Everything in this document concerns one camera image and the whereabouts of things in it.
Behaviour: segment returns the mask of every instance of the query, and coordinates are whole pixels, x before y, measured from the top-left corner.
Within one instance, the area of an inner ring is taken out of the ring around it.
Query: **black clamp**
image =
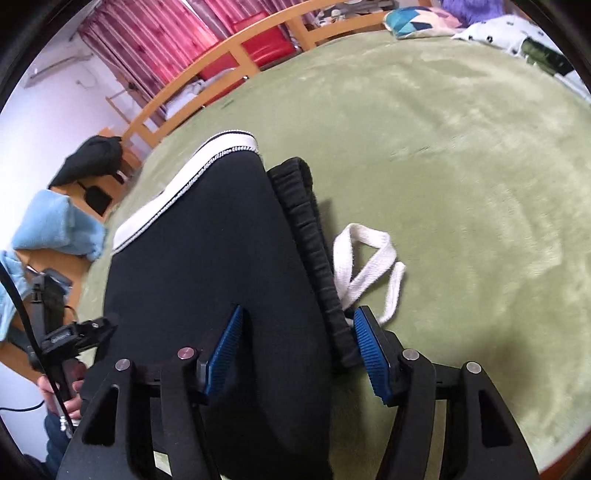
[[[242,308],[197,347],[143,367],[118,360],[84,413],[57,474],[58,480],[170,479],[154,463],[150,399],[160,398],[164,440],[175,480],[220,480],[199,405],[220,393],[242,333]]]
[[[440,480],[539,480],[515,419],[479,364],[432,364],[382,330],[369,307],[355,312],[355,332],[374,392],[398,406],[377,480],[423,480],[436,400],[447,400]]]

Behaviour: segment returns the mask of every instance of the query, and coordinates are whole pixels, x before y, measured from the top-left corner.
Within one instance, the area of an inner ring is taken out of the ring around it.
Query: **white strap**
[[[353,274],[353,244],[361,242],[378,251],[369,259],[359,274],[351,279]],[[333,262],[335,266],[335,286],[343,310],[357,301],[362,293],[379,277],[384,275],[392,265],[392,273],[388,282],[388,291],[383,314],[378,318],[380,325],[386,323],[398,304],[400,283],[404,275],[405,265],[396,262],[396,249],[390,242],[386,232],[372,230],[359,223],[350,223],[345,227],[333,244]]]

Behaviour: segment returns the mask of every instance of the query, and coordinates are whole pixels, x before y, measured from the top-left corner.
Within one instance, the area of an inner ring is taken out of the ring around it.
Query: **black cloth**
[[[257,154],[216,160],[113,256],[104,314],[119,326],[96,355],[85,404],[119,358],[139,365],[199,347],[245,310],[223,392],[203,408],[220,473],[232,480],[330,479],[329,340],[290,227]]]
[[[329,334],[333,365],[345,371],[363,363],[341,308],[329,249],[322,233],[310,167],[294,157],[267,172],[306,268]]]
[[[115,176],[121,168],[122,158],[121,137],[95,135],[66,158],[49,187],[59,187],[86,177]]]

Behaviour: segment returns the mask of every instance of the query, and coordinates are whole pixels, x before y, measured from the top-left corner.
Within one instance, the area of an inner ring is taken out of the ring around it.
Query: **black bag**
[[[122,158],[121,137],[90,137],[76,152],[66,158],[60,171],[50,182],[49,188],[73,183],[86,177],[115,177],[121,168]]]

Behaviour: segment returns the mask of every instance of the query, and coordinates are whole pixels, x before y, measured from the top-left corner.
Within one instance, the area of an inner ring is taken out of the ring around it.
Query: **red curtain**
[[[187,0],[195,13],[222,40],[232,34],[232,25],[257,12],[277,13],[304,0]],[[304,15],[304,22],[312,23],[313,14]]]
[[[146,100],[219,41],[180,0],[103,0],[78,32]]]

